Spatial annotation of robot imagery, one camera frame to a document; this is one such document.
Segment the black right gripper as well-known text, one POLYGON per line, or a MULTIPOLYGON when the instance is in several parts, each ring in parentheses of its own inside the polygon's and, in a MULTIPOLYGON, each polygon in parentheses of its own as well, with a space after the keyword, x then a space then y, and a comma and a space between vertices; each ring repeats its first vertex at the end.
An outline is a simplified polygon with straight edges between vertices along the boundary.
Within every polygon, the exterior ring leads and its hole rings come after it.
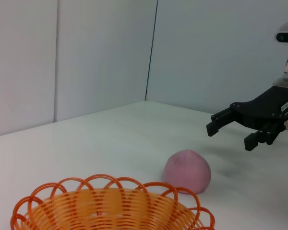
POLYGON ((251 101, 234 102, 229 108, 212 115, 211 122, 206 125, 207 134, 212 137, 220 128, 238 122, 258 130, 244 139, 246 150, 253 150, 258 143, 272 145, 279 133, 286 129, 280 121, 287 111, 288 88, 273 86, 251 101))

